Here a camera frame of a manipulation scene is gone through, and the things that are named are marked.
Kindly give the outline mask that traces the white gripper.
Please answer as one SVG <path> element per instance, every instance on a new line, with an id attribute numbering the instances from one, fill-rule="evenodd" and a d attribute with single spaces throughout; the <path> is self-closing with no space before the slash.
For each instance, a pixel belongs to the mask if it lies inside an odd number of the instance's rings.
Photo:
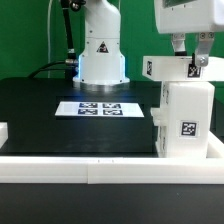
<path id="1" fill-rule="evenodd" d="M 154 9 L 158 32 L 172 34 L 176 56 L 186 55 L 184 33 L 197 33 L 192 62 L 196 67 L 206 67 L 213 32 L 224 31 L 224 0 L 154 0 Z"/>

